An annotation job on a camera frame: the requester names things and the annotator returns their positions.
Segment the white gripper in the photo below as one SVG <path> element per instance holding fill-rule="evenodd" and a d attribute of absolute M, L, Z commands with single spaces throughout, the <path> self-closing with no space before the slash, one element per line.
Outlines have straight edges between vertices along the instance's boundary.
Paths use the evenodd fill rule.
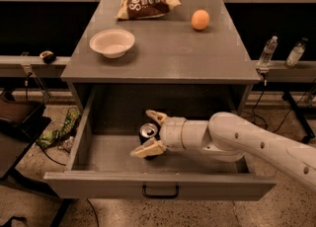
<path fill-rule="evenodd" d="M 147 110 L 146 115 L 161 125 L 159 136 L 161 140 L 148 139 L 142 145 L 130 152 L 131 157 L 146 158 L 163 154 L 167 148 L 183 150 L 182 132 L 185 122 L 184 117 L 168 117 L 165 113 Z"/>

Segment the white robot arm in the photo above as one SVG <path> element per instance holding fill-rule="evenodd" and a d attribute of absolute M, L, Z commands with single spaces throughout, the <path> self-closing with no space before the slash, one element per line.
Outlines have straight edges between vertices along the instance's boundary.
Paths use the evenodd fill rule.
<path fill-rule="evenodd" d="M 234 162 L 248 153 L 316 190 L 315 147 L 264 130 L 234 113 L 215 113 L 208 120 L 188 120 L 153 110 L 146 115 L 158 125 L 146 123 L 140 128 L 145 142 L 130 152 L 132 157 L 195 149 L 217 160 Z"/>

